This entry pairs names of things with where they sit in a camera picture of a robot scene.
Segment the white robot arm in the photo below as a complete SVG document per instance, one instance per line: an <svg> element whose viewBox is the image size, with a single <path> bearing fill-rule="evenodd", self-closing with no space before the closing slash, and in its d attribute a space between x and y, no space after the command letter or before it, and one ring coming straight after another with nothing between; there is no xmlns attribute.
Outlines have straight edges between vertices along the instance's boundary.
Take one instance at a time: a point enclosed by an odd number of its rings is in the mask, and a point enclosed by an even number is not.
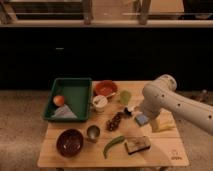
<svg viewBox="0 0 213 171"><path fill-rule="evenodd" d="M148 82L142 90L139 110L154 119L164 108L213 135L213 106L181 96L176 88L176 80L168 74Z"/></svg>

